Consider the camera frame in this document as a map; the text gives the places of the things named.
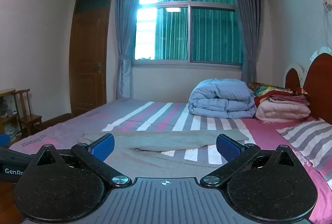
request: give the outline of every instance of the wooden headboard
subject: wooden headboard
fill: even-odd
[[[286,75],[287,88],[300,87],[298,74],[290,69]],[[332,56],[320,54],[312,62],[303,89],[310,96],[310,116],[332,124]]]
[[[286,74],[285,87],[296,90],[300,86],[300,79],[298,78],[298,72],[296,69],[290,69]]]

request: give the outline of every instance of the wooden chair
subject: wooden chair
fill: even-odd
[[[27,130],[28,130],[28,135],[30,136],[31,135],[31,127],[33,127],[33,125],[35,123],[39,123],[38,126],[39,126],[40,129],[42,129],[43,124],[42,124],[42,116],[41,115],[31,114],[29,94],[28,94],[29,91],[30,91],[30,89],[19,90],[19,91],[14,92],[13,95],[19,95],[20,96],[20,103],[21,103],[21,107],[22,107],[23,117],[19,116],[19,122],[26,125]],[[29,107],[29,113],[30,114],[27,114],[27,110],[25,108],[25,102],[24,102],[24,97],[23,97],[24,92],[27,93],[28,107]]]

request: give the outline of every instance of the window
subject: window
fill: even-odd
[[[172,60],[172,64],[242,65],[233,0],[140,0],[139,3],[137,62]]]

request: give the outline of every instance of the folded pink blanket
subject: folded pink blanket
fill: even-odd
[[[297,102],[306,102],[307,99],[305,98],[304,95],[300,96],[284,96],[284,95],[277,95],[273,94],[270,96],[273,100],[280,100],[280,101],[297,101]]]
[[[310,104],[304,95],[285,96],[285,95],[274,94],[269,97],[269,101],[272,101],[275,103],[300,104],[300,105],[305,105],[305,106],[309,106],[309,104]]]
[[[303,104],[275,103],[263,101],[257,108],[256,118],[265,122],[302,121],[310,115],[310,110]]]

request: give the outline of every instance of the pink bedsheet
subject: pink bedsheet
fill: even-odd
[[[296,151],[294,147],[276,131],[276,129],[292,127],[297,125],[298,122],[263,123],[251,118],[243,119],[243,122],[253,136],[256,144],[262,149],[275,150],[279,144],[286,144]],[[308,172],[318,191],[317,204],[309,219],[316,224],[331,224],[332,191],[320,173],[312,167],[311,163],[299,152],[297,152],[297,156],[302,164],[304,164],[303,166],[305,170]]]

